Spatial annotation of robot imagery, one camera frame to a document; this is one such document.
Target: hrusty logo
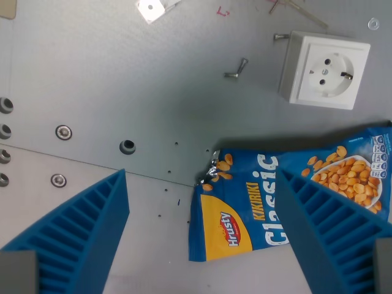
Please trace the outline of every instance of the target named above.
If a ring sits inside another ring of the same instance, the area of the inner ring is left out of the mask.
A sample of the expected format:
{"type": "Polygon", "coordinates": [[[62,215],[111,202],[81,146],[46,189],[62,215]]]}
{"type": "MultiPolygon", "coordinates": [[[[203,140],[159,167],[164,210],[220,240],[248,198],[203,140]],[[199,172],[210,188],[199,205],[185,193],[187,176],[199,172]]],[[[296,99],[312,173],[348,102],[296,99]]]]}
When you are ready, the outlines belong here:
{"type": "Polygon", "coordinates": [[[226,241],[230,247],[239,246],[241,232],[235,218],[229,213],[220,213],[220,225],[225,230],[226,241]]]}

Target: electrical socket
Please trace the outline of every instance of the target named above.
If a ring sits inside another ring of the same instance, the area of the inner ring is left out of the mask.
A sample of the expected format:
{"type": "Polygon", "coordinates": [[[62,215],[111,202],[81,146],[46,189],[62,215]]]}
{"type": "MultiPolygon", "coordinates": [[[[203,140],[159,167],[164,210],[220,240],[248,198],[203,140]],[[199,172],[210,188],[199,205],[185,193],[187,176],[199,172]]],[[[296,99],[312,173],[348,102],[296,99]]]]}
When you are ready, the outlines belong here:
{"type": "Polygon", "coordinates": [[[293,31],[279,94],[290,103],[351,110],[370,44],[293,31]]]}

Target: socket hole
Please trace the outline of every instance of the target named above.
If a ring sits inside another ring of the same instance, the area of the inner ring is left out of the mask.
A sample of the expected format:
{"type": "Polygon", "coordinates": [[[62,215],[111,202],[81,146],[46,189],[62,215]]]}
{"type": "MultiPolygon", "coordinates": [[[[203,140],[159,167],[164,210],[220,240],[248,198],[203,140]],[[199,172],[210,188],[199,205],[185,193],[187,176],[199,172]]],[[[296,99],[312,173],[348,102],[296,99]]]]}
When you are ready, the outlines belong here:
{"type": "Polygon", "coordinates": [[[2,130],[4,133],[11,134],[11,129],[6,124],[2,125],[2,130]]]}
{"type": "Polygon", "coordinates": [[[131,155],[136,151],[135,143],[130,140],[124,140],[120,143],[120,151],[125,155],[131,155]]]}
{"type": "Polygon", "coordinates": [[[13,112],[13,104],[10,99],[4,97],[0,98],[0,112],[5,115],[13,112]]]}
{"type": "Polygon", "coordinates": [[[10,179],[3,173],[0,173],[0,187],[7,187],[10,183],[10,179]]]}
{"type": "Polygon", "coordinates": [[[1,151],[1,155],[3,155],[5,158],[11,157],[11,155],[6,150],[1,151]]]}

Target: blue 3d-printed part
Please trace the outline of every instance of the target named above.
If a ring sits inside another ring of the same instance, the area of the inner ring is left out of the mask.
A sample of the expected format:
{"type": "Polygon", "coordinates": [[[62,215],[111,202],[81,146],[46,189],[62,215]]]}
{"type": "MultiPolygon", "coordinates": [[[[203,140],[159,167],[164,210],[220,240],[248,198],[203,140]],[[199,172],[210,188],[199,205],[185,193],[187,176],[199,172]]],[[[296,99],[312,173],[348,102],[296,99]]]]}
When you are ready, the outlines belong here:
{"type": "Polygon", "coordinates": [[[128,215],[121,170],[48,213],[2,250],[37,252],[41,294],[102,293],[128,215]]]}
{"type": "Polygon", "coordinates": [[[275,210],[312,293],[374,293],[375,240],[392,225],[311,180],[276,176],[275,210]]]}

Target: metal sheet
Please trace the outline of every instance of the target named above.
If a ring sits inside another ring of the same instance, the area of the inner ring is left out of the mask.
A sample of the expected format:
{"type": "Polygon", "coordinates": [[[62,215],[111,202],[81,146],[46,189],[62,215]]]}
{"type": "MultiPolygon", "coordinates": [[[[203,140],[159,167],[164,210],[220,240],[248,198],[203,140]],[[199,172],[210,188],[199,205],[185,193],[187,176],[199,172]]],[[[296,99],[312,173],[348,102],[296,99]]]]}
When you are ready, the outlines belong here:
{"type": "Polygon", "coordinates": [[[273,34],[325,32],[291,7],[268,15],[265,0],[183,0],[148,25],[130,0],[21,0],[14,21],[0,20],[0,94],[15,106],[0,116],[12,130],[4,143],[193,185],[206,150],[226,139],[319,135],[390,119],[392,2],[302,5],[329,24],[328,34],[372,45],[352,111],[278,96],[287,42],[273,43],[273,34]],[[249,64],[240,78],[224,79],[242,57],[249,64]],[[60,124],[71,127],[71,140],[56,138],[60,124]],[[136,144],[131,156],[119,152],[125,139],[136,144]]]}
{"type": "MultiPolygon", "coordinates": [[[[0,247],[114,172],[18,148],[0,148],[12,156],[9,164],[0,165],[0,172],[10,179],[9,186],[0,188],[0,247]],[[64,188],[51,185],[55,173],[67,178],[64,188]]],[[[127,174],[127,188],[130,216],[105,294],[236,294],[261,289],[270,294],[311,294],[290,245],[213,262],[189,262],[187,221],[192,188],[132,174],[127,174]]]]}

